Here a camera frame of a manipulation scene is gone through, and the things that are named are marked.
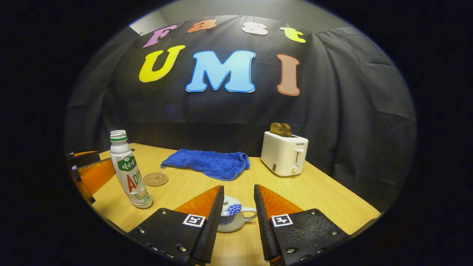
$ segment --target yellow letter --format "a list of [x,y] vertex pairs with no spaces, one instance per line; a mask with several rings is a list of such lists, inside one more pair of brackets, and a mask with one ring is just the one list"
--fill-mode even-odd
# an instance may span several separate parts
[[156,59],[158,59],[158,56],[163,53],[163,50],[159,50],[159,51],[148,54],[145,57],[145,62],[143,66],[141,67],[139,79],[142,82],[150,82],[150,81],[155,81],[166,76],[166,74],[173,67],[174,62],[176,61],[177,55],[179,54],[179,51],[184,48],[185,48],[185,45],[178,45],[178,46],[169,48],[167,50],[169,55],[167,56],[163,67],[158,71],[153,71],[152,69],[153,69],[154,63],[156,62]]
[[286,37],[289,38],[290,40],[293,40],[295,42],[300,42],[300,43],[306,42],[304,39],[301,39],[298,36],[298,35],[303,35],[302,32],[298,32],[294,28],[279,28],[279,29],[282,29]]

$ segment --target letter m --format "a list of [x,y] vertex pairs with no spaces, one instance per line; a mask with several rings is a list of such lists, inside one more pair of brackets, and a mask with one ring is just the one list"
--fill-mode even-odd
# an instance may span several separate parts
[[204,91],[207,84],[204,83],[204,75],[207,74],[210,85],[214,90],[222,85],[225,77],[230,73],[230,81],[225,84],[225,89],[236,92],[252,92],[254,84],[251,83],[251,59],[256,54],[251,51],[235,51],[225,63],[221,63],[213,51],[195,53],[196,59],[192,81],[185,87],[186,91]]

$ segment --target table surface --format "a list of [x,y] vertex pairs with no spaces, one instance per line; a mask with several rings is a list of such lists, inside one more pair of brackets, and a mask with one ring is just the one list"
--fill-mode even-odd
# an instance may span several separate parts
[[[134,207],[124,194],[118,179],[113,177],[95,194],[92,207],[102,217],[110,219],[129,232],[159,208],[175,209],[184,202],[217,185],[225,187],[225,195],[238,199],[242,206],[255,208],[254,185],[260,184],[295,203],[303,210],[319,209],[347,234],[352,234],[380,213],[349,189],[308,163],[301,174],[279,177],[271,172],[259,157],[250,157],[250,168],[232,181],[210,178],[190,169],[168,167],[160,164],[176,150],[131,143],[141,175],[161,172],[169,177],[162,186],[146,186],[153,198],[148,209]],[[100,154],[100,159],[110,157],[110,151]],[[258,220],[253,219],[234,232],[217,232],[211,264],[207,265],[262,265],[263,258]]]

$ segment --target toaster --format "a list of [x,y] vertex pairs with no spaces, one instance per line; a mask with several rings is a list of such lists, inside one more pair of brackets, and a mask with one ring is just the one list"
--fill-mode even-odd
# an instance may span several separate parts
[[296,135],[281,137],[264,133],[261,161],[281,177],[300,174],[306,160],[309,140]]

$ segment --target bottle label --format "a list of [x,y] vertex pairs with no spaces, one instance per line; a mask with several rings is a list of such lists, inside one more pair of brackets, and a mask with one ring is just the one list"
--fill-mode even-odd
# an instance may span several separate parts
[[118,169],[120,169],[121,171],[131,172],[136,166],[135,156],[127,156],[123,158],[123,160],[118,161],[117,164]]

